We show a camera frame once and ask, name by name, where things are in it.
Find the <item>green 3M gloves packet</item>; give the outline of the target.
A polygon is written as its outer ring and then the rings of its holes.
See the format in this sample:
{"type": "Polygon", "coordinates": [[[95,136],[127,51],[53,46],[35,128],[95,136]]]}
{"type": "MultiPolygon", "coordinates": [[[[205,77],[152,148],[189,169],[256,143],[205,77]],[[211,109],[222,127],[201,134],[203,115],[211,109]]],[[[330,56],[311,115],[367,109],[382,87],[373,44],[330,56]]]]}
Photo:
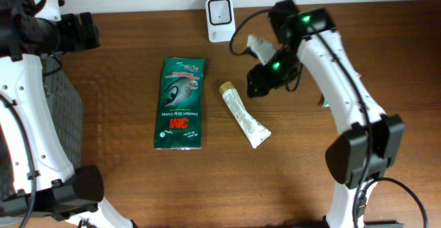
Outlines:
{"type": "Polygon", "coordinates": [[[200,149],[205,59],[165,59],[161,72],[155,149],[200,149]]]}

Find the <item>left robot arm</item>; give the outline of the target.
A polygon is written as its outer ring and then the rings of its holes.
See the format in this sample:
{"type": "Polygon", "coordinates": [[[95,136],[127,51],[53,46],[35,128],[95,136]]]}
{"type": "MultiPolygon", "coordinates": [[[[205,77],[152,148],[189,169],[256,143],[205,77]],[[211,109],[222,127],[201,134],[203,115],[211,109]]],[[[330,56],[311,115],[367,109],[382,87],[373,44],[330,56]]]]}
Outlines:
{"type": "Polygon", "coordinates": [[[1,0],[1,224],[133,227],[105,198],[98,167],[74,167],[50,113],[43,60],[100,45],[92,15],[61,14],[64,3],[1,0]]]}

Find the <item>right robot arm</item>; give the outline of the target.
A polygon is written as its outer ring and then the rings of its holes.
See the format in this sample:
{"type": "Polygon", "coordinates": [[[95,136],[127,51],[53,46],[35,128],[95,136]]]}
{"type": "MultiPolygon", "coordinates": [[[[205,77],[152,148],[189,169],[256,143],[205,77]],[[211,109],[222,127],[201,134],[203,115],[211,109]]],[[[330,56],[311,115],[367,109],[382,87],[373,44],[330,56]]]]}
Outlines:
{"type": "Polygon", "coordinates": [[[324,222],[328,227],[364,227],[369,196],[396,161],[404,123],[398,115],[387,115],[368,93],[324,8],[301,12],[293,0],[285,0],[265,13],[281,47],[249,71],[247,95],[265,96],[288,86],[303,68],[309,70],[339,134],[325,152],[336,184],[324,222]]]}

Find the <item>white cream tube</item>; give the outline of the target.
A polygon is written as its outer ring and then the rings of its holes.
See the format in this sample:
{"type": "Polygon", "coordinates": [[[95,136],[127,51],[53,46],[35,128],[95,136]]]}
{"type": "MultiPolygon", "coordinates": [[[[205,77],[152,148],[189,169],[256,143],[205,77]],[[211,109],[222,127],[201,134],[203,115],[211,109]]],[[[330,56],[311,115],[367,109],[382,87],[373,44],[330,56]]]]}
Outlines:
{"type": "Polygon", "coordinates": [[[271,131],[258,122],[246,110],[232,82],[228,81],[223,83],[218,90],[251,146],[256,149],[263,141],[271,136],[271,131]]]}

